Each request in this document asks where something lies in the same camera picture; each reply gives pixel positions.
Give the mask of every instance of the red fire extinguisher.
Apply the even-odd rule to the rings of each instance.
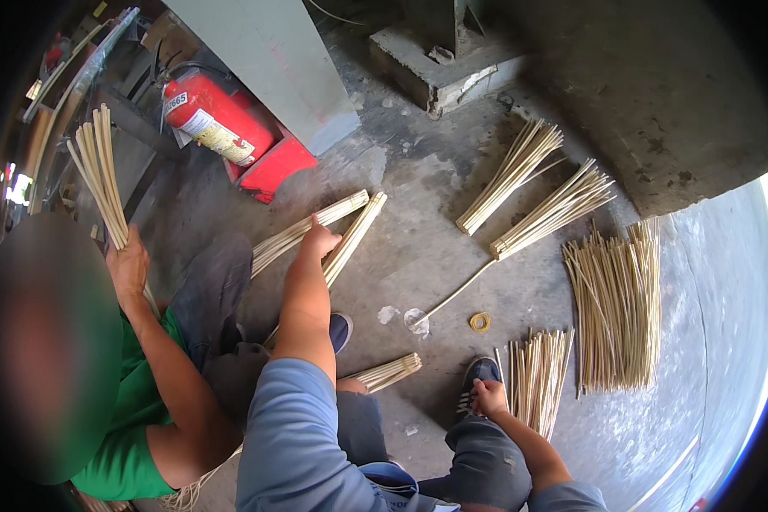
[[[237,166],[250,165],[273,146],[273,134],[202,73],[170,80],[164,97],[169,125]]]

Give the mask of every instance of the navy sneaker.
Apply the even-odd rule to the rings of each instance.
[[[330,315],[330,341],[333,344],[333,353],[338,354],[349,341],[353,333],[353,320],[344,313]]]
[[[473,414],[472,403],[475,401],[475,395],[472,394],[472,389],[475,387],[475,384],[472,383],[472,380],[475,378],[503,382],[500,378],[498,364],[495,363],[494,359],[486,355],[480,355],[472,360],[467,371],[463,374],[461,398],[458,401],[458,409],[455,411],[455,424]]]

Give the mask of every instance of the hand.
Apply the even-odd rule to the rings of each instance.
[[[320,225],[316,214],[313,214],[310,218],[313,220],[313,227],[310,228],[310,231],[307,231],[305,239],[301,242],[301,248],[315,252],[318,254],[319,259],[321,259],[341,241],[341,235],[335,234]]]
[[[501,412],[507,412],[506,398],[503,394],[503,384],[496,380],[472,380],[475,387],[472,394],[477,395],[472,404],[472,410],[479,416],[493,418]]]
[[[148,275],[148,251],[139,238],[139,230],[134,224],[128,228],[128,245],[117,251],[111,244],[105,263],[111,272],[113,289],[117,292],[117,301],[123,305],[130,297],[141,297],[145,290],[145,277]]]

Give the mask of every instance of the dark pants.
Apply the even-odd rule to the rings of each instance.
[[[235,314],[250,287],[253,249],[245,235],[215,239],[191,262],[171,303],[179,332],[196,368],[225,413],[242,429],[268,353],[244,343]]]
[[[386,462],[381,413],[375,398],[337,392],[338,444],[355,465]],[[471,416],[452,427],[446,444],[455,452],[450,474],[419,482],[424,496],[461,504],[519,510],[532,490],[523,454],[498,425]]]

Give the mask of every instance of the person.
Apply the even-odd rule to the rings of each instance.
[[[235,322],[253,250],[240,233],[216,238],[192,260],[161,320],[143,295],[150,260],[135,225],[128,245],[111,246],[106,261],[123,317],[119,393],[99,451],[71,480],[101,500],[164,496],[221,465],[241,443],[268,360]],[[337,337],[349,337],[349,318],[334,314],[331,323]]]
[[[450,473],[416,482],[389,462],[378,404],[357,380],[336,380],[321,259],[339,240],[315,225],[287,272],[276,347],[248,413],[236,509],[492,512],[528,499],[532,512],[605,510],[600,490],[574,481],[552,445],[508,413],[489,357],[464,375],[446,437]]]

